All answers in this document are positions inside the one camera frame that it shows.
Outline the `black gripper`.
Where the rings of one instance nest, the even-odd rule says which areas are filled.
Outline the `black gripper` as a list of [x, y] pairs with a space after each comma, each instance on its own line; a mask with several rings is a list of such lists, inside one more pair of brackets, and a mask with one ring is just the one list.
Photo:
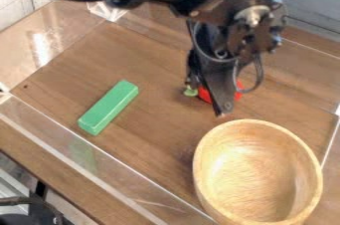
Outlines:
[[[233, 110], [234, 93], [254, 91], [264, 79], [261, 57], [253, 54], [248, 59], [228, 54], [218, 56], [210, 49], [210, 32], [205, 24], [186, 22], [192, 47], [186, 57], [185, 93], [196, 94], [198, 87], [208, 89], [216, 116], [225, 116]], [[249, 64], [254, 67], [254, 84], [245, 89], [236, 85], [237, 76]]]

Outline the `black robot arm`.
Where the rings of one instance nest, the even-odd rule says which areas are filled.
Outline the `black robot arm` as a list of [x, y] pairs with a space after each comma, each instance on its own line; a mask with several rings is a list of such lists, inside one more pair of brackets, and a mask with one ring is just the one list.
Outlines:
[[254, 82], [264, 78], [261, 55], [281, 46], [285, 10], [281, 0], [100, 0], [114, 8], [160, 4], [185, 20], [190, 37], [185, 85], [206, 89], [216, 115], [233, 109], [233, 97], [254, 88], [236, 85], [244, 67], [252, 65]]

